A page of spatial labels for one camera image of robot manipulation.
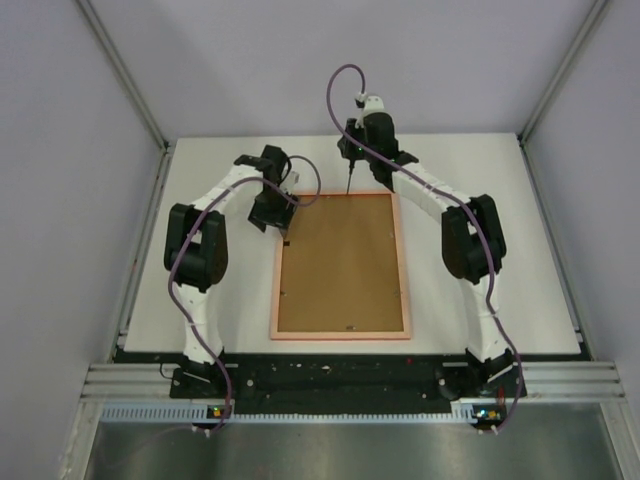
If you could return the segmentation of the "red handled screwdriver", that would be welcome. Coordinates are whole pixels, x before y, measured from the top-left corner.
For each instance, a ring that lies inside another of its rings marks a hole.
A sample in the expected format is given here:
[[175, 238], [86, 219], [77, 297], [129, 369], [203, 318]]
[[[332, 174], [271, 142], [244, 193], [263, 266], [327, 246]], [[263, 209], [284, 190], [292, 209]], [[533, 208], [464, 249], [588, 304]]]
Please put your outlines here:
[[356, 160], [350, 159], [348, 165], [348, 179], [345, 194], [349, 195], [352, 185], [353, 173], [355, 170]]

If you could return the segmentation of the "red picture frame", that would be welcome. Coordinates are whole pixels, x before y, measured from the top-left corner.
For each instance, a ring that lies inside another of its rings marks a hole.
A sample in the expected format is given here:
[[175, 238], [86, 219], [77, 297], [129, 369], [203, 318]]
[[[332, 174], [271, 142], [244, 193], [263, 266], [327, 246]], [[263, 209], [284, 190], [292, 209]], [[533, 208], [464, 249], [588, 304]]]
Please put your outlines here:
[[325, 193], [299, 209], [276, 249], [271, 339], [405, 341], [411, 336], [397, 196]]

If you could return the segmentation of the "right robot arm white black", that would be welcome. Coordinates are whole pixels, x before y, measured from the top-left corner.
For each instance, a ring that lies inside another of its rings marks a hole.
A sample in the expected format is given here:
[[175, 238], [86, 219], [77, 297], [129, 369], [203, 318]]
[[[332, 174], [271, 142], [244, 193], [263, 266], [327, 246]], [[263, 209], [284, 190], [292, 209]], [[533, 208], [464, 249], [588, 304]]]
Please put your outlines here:
[[338, 149], [351, 164], [366, 161], [378, 183], [439, 224], [441, 257], [459, 281], [464, 299], [467, 384], [478, 395], [492, 394], [514, 363], [514, 346], [493, 300], [506, 256], [494, 199], [487, 194], [466, 196], [431, 175], [415, 156], [400, 149], [392, 118], [385, 112], [349, 118]]

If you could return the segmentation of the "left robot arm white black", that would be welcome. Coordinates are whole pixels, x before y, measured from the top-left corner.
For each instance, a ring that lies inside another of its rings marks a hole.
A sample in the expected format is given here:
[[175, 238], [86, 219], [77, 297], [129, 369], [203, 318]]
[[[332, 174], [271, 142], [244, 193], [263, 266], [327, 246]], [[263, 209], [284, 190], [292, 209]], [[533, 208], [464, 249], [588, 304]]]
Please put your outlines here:
[[212, 306], [229, 266], [227, 221], [240, 216], [262, 233], [269, 227], [286, 232], [299, 203], [292, 194], [297, 181], [289, 156], [267, 145], [259, 156], [238, 157], [206, 194], [169, 211], [163, 256], [169, 295], [185, 318], [184, 355], [200, 364], [192, 384], [205, 396], [220, 394], [227, 382], [214, 364], [223, 341]]

